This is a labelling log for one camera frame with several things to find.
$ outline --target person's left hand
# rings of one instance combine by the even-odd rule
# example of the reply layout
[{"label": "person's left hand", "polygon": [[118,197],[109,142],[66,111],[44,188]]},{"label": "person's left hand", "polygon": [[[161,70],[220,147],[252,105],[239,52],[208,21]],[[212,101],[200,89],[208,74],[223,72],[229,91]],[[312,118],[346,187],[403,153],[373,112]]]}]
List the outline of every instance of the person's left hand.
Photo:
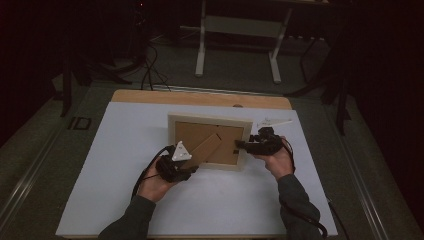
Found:
[{"label": "person's left hand", "polygon": [[137,195],[147,198],[155,203],[161,200],[168,192],[168,190],[178,183],[169,183],[158,175],[158,171],[156,170],[156,163],[159,158],[160,157],[158,157],[152,164],[152,166],[149,168],[149,170],[147,170],[147,174],[145,176],[145,178],[147,179],[143,180],[140,183],[140,186],[138,187],[137,191]]}]

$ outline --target desk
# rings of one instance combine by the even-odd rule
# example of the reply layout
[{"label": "desk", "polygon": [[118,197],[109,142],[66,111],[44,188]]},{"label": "desk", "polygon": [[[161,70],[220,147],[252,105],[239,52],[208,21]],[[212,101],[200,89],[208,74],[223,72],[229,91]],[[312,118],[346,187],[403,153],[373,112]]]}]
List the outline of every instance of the desk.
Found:
[{"label": "desk", "polygon": [[274,83],[281,83],[280,71],[277,64],[277,56],[283,41],[287,26],[294,7],[299,5],[319,5],[330,6],[327,0],[277,0],[269,1],[275,4],[287,4],[286,12],[282,15],[284,19],[281,22],[263,21],[242,19],[233,17],[223,17],[210,15],[206,11],[206,0],[202,1],[201,21],[200,21],[200,44],[197,56],[197,64],[195,75],[201,77],[203,75],[203,66],[205,61],[205,34],[206,32],[220,32],[230,34],[241,34],[249,36],[271,37],[276,39],[275,46],[269,52],[269,61],[271,65],[272,77]]},{"label": "desk", "polygon": [[[268,103],[271,108],[263,108]],[[234,108],[234,105],[243,105],[243,108]],[[297,156],[296,175],[310,193],[311,201],[320,209],[329,234],[336,235],[300,122],[296,112],[289,109],[288,100],[280,97],[117,91],[56,234],[67,238],[95,237],[122,215],[140,171],[159,148],[167,144],[166,115],[169,110],[175,110],[250,116],[255,118],[254,122],[262,120],[263,115],[290,117],[293,120],[290,125],[275,127],[275,131],[278,134],[283,131],[291,140]],[[275,179],[263,162],[245,153],[244,157],[247,162],[241,172],[199,169],[190,181],[175,186],[158,203],[149,236],[251,238],[285,234]]]}]

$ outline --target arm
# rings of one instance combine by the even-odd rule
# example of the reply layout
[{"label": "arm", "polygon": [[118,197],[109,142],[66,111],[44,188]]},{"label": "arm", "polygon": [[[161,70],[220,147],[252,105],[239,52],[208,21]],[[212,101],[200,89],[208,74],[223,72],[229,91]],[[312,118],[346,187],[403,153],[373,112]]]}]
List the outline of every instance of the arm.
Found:
[{"label": "arm", "polygon": [[290,154],[285,148],[281,148],[272,156],[253,155],[262,159],[265,167],[275,177],[278,183],[279,200],[281,203],[280,215],[287,228],[288,239],[322,239],[318,228],[305,220],[293,215],[289,208],[306,215],[316,221],[320,218],[319,210],[309,201],[308,194],[302,184],[293,175],[294,166]]},{"label": "arm", "polygon": [[161,200],[176,183],[169,183],[156,176],[156,162],[149,168],[146,180],[138,188],[137,195],[131,200],[125,214],[107,226],[100,234],[102,240],[140,240],[146,239],[149,222],[156,202]]},{"label": "arm", "polygon": [[146,239],[155,207],[156,204],[147,198],[135,196],[125,214],[105,228],[98,238],[105,240]]}]

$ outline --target wooden picture frame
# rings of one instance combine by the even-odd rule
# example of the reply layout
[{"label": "wooden picture frame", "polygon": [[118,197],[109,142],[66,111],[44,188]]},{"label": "wooden picture frame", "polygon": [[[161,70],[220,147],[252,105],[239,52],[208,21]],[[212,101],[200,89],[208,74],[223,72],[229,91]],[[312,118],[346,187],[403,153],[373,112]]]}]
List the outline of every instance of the wooden picture frame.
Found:
[{"label": "wooden picture frame", "polygon": [[169,112],[168,141],[179,141],[190,153],[208,137],[217,134],[221,144],[200,167],[241,171],[244,157],[240,156],[235,140],[249,141],[253,120],[226,116]]}]

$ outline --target sleeve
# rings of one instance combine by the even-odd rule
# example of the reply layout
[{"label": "sleeve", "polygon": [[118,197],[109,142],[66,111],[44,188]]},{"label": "sleeve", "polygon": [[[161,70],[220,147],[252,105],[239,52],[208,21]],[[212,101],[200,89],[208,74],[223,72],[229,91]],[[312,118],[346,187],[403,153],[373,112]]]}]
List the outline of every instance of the sleeve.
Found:
[{"label": "sleeve", "polygon": [[309,196],[295,175],[289,174],[278,179],[280,215],[287,229],[288,239],[322,239],[318,228],[309,222],[291,214],[289,208],[316,221],[320,219],[319,210],[309,201]]},{"label": "sleeve", "polygon": [[140,240],[146,239],[149,222],[156,204],[141,196],[135,196],[125,214],[107,226],[98,239],[102,240]]}]

